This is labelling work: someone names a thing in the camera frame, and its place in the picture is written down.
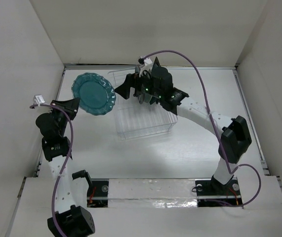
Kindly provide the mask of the teal scalloped glass plate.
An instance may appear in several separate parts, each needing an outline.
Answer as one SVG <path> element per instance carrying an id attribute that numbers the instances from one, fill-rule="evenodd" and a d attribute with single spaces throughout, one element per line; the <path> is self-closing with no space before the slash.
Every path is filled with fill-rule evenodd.
<path id="1" fill-rule="evenodd" d="M 94 116 L 112 111 L 116 94 L 112 84 L 96 73 L 78 75 L 71 86 L 73 98 L 79 99 L 79 107 Z"/>

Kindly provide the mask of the teal round speckled plate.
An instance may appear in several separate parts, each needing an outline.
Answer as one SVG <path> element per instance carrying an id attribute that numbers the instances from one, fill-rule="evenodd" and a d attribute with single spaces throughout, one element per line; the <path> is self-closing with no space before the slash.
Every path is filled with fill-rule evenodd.
<path id="1" fill-rule="evenodd" d="M 134 96 L 138 98 L 139 104 L 149 103 L 152 96 L 141 92 L 140 89 L 135 89 Z"/>

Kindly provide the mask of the black square plate yellow centre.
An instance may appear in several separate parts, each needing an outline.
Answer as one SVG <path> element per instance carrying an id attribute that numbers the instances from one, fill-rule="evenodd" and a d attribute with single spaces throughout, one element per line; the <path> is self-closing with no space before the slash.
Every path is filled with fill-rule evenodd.
<path id="1" fill-rule="evenodd" d="M 161 67 L 159 59 L 158 59 L 158 57 L 155 57 L 152 68 L 155 69 L 155 68 L 159 68 L 159 67 Z"/>

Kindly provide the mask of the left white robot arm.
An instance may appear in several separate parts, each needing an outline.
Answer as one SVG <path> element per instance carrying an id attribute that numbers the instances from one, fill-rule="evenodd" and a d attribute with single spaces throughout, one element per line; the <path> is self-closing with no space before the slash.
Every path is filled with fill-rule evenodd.
<path id="1" fill-rule="evenodd" d="M 75 168 L 71 156 L 74 135 L 65 136 L 79 109 L 80 99 L 53 100 L 46 104 L 42 96 L 34 98 L 32 108 L 49 107 L 35 120 L 42 134 L 42 151 L 54 180 L 51 217 L 47 226 L 55 237 L 87 237 L 95 233 L 95 223 L 87 210 L 87 196 L 94 190 L 86 170 Z"/>

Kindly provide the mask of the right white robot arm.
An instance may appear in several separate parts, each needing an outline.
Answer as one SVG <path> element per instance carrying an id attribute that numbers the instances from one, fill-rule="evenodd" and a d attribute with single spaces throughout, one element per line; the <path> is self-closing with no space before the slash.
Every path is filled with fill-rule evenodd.
<path id="1" fill-rule="evenodd" d="M 115 92 L 127 100 L 131 89 L 142 102 L 160 104 L 166 111 L 186 118 L 216 136 L 220 160 L 211 178 L 211 188 L 216 194 L 228 190 L 233 171 L 252 143 L 246 119 L 211 112 L 206 106 L 195 102 L 187 93 L 174 87 L 172 75 L 164 67 L 126 75 Z"/>

